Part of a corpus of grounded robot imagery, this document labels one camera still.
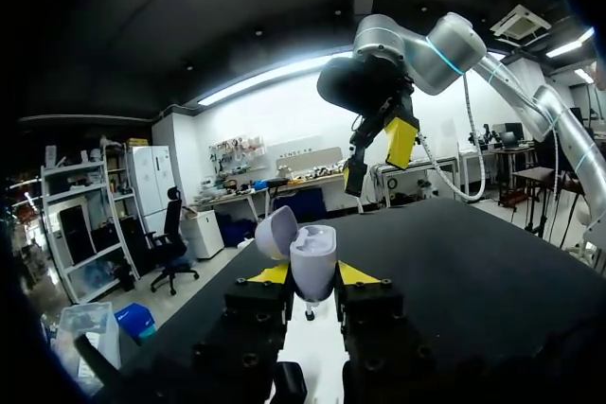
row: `white drawer cabinet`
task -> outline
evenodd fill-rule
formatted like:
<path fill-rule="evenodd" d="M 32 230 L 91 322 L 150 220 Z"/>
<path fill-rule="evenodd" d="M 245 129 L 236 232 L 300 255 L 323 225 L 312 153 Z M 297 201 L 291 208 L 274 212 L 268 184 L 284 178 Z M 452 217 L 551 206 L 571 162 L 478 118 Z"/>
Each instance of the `white drawer cabinet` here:
<path fill-rule="evenodd" d="M 193 219 L 182 220 L 181 235 L 199 259 L 209 259 L 225 246 L 214 210 L 200 212 Z"/>

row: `black tabletop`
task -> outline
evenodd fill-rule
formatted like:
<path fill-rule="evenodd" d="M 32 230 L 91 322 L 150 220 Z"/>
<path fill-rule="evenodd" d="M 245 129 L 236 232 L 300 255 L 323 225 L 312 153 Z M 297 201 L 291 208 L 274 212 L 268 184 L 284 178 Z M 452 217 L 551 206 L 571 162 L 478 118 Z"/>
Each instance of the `black tabletop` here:
<path fill-rule="evenodd" d="M 323 223 L 337 231 L 339 259 L 405 294 L 410 319 L 438 364 L 532 354 L 550 333 L 606 313 L 606 280 L 546 241 L 467 204 L 432 199 Z M 275 265 L 255 243 L 124 363 L 160 354 L 188 363 L 191 346 L 219 317 L 238 277 Z"/>

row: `black office chair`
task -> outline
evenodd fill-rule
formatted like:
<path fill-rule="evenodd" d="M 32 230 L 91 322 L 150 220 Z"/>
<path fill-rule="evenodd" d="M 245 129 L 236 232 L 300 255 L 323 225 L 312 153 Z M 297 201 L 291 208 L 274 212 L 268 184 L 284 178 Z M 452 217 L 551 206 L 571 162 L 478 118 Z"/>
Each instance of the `black office chair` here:
<path fill-rule="evenodd" d="M 177 187 L 169 189 L 168 196 L 170 199 L 167 206 L 167 217 L 164 221 L 164 234 L 155 236 L 155 232 L 149 232 L 146 237 L 150 240 L 153 248 L 150 254 L 153 255 L 153 260 L 156 264 L 164 267 L 160 275 L 151 283 L 151 291 L 155 292 L 155 285 L 168 278 L 170 281 L 170 295 L 174 295 L 177 291 L 174 289 L 173 280 L 177 273 L 192 273 L 194 279 L 198 279 L 200 275 L 193 270 L 187 263 L 176 262 L 179 257 L 182 257 L 187 246 L 179 235 L 179 219 L 181 218 L 181 193 Z"/>

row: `transparent plastic box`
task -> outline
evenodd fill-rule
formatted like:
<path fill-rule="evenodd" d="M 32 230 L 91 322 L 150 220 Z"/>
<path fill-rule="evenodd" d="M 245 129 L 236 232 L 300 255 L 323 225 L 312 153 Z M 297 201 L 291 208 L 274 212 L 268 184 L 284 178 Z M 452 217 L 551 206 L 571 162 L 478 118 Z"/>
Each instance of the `transparent plastic box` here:
<path fill-rule="evenodd" d="M 74 345 L 81 334 L 113 364 L 120 367 L 120 345 L 116 317 L 111 303 L 90 303 L 66 307 L 61 313 L 59 329 L 53 348 L 63 367 L 88 395 L 94 394 L 102 383 L 95 376 Z"/>

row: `white refrigerator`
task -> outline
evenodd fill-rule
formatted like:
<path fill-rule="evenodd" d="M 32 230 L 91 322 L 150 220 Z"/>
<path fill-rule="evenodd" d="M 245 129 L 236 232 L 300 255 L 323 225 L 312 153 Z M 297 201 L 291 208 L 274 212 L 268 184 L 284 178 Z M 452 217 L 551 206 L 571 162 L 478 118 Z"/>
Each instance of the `white refrigerator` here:
<path fill-rule="evenodd" d="M 132 147 L 129 150 L 129 171 L 134 194 L 139 202 L 146 231 L 164 232 L 169 196 L 175 186 L 167 146 Z"/>

